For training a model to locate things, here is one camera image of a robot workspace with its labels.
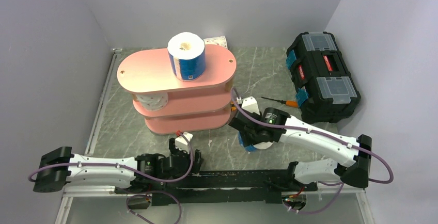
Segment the blue roll front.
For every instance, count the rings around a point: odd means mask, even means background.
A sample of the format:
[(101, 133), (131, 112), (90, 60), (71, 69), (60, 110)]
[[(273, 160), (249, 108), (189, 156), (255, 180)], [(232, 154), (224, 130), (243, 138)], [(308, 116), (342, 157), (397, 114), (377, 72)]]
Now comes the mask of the blue roll front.
[(241, 132), (238, 135), (238, 140), (239, 140), (240, 146), (243, 147), (248, 152), (253, 152), (253, 151), (256, 151), (256, 150), (266, 150), (266, 149), (270, 148), (273, 145), (272, 142), (262, 142), (262, 143), (259, 143), (259, 144), (256, 144), (256, 145), (245, 145), (244, 144), (244, 139), (243, 139), (243, 136), (242, 136)]

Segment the blue roll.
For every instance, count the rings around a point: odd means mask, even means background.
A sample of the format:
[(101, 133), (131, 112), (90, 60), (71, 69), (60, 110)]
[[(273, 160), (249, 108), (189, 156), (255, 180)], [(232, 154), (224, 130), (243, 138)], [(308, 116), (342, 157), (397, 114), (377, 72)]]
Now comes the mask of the blue roll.
[(240, 146), (243, 147), (248, 152), (253, 152), (253, 151), (256, 151), (256, 150), (266, 150), (266, 149), (270, 148), (273, 145), (272, 142), (262, 142), (262, 143), (259, 143), (259, 144), (256, 144), (256, 145), (245, 145), (244, 144), (244, 139), (243, 139), (243, 136), (242, 136), (241, 132), (238, 135), (238, 140), (239, 140)]
[(175, 77), (193, 81), (206, 69), (205, 42), (196, 34), (182, 32), (173, 36), (167, 45), (170, 64)]

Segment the pink three-tier shelf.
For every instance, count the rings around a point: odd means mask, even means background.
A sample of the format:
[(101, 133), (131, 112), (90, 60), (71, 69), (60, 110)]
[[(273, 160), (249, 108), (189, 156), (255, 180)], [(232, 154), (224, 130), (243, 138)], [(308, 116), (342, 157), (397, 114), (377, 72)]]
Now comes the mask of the pink three-tier shelf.
[[(117, 70), (122, 88), (133, 96), (133, 105), (149, 130), (156, 134), (201, 131), (225, 125), (231, 116), (231, 87), (237, 69), (232, 52), (208, 44), (206, 70), (194, 81), (175, 77), (167, 49), (143, 50), (129, 55)], [(141, 96), (166, 93), (168, 102), (150, 111), (140, 103)]]

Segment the floral paper roll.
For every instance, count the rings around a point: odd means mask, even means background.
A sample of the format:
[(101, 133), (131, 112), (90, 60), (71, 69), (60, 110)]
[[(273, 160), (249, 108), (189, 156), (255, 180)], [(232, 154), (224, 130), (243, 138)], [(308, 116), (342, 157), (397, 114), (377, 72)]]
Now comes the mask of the floral paper roll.
[(227, 40), (225, 36), (217, 36), (217, 37), (211, 37), (211, 38), (204, 38), (203, 41), (205, 42), (205, 45), (219, 45), (224, 48), (228, 48)]
[(161, 110), (168, 103), (167, 93), (137, 94), (136, 98), (147, 111)]

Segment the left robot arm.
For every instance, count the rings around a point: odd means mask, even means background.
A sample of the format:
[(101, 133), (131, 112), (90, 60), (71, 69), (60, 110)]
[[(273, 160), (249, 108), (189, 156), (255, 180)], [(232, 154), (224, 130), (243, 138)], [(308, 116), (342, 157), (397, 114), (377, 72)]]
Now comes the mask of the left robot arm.
[(41, 157), (39, 169), (28, 179), (33, 191), (52, 193), (65, 186), (114, 186), (131, 193), (161, 189), (197, 174), (203, 163), (183, 137), (169, 140), (169, 156), (144, 153), (127, 158), (100, 158), (73, 154), (71, 147), (59, 147)]

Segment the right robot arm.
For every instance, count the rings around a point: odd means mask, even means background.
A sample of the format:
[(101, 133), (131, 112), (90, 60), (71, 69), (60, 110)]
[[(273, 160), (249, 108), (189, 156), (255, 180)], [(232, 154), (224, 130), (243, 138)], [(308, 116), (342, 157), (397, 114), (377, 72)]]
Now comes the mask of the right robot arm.
[(372, 139), (367, 135), (358, 138), (337, 135), (272, 107), (262, 115), (238, 111), (229, 126), (239, 131), (245, 145), (291, 143), (327, 157), (315, 162), (293, 162), (293, 171), (284, 178), (290, 190), (316, 181), (340, 180), (357, 188), (369, 185)]

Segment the black plastic toolbox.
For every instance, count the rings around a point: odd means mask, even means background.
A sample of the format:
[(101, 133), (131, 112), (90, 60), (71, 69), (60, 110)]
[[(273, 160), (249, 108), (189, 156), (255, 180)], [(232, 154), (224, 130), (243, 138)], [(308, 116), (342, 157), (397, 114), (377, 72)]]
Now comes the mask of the black plastic toolbox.
[(333, 34), (300, 33), (286, 50), (286, 66), (304, 122), (337, 123), (353, 115), (361, 95)]

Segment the orange handled pliers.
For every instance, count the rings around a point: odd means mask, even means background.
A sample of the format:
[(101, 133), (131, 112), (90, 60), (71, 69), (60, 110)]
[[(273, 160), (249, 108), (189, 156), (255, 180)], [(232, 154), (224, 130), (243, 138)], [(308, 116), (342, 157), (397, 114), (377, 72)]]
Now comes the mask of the orange handled pliers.
[(231, 109), (231, 112), (232, 112), (232, 113), (235, 112), (235, 111), (237, 111), (236, 106), (235, 106), (232, 102), (230, 103), (230, 109)]

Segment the orange handled screwdriver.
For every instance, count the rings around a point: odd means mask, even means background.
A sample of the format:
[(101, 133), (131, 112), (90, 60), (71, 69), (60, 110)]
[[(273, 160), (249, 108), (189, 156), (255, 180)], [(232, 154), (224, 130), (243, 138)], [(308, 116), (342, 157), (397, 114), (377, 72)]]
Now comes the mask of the orange handled screwdriver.
[(283, 105), (289, 106), (289, 107), (293, 107), (293, 108), (298, 108), (299, 105), (296, 101), (286, 101), (286, 100), (278, 100), (278, 99), (272, 99), (272, 98), (267, 98), (267, 97), (261, 97), (262, 99), (266, 99), (266, 100), (270, 100), (270, 101), (275, 101), (278, 103), (281, 103)]

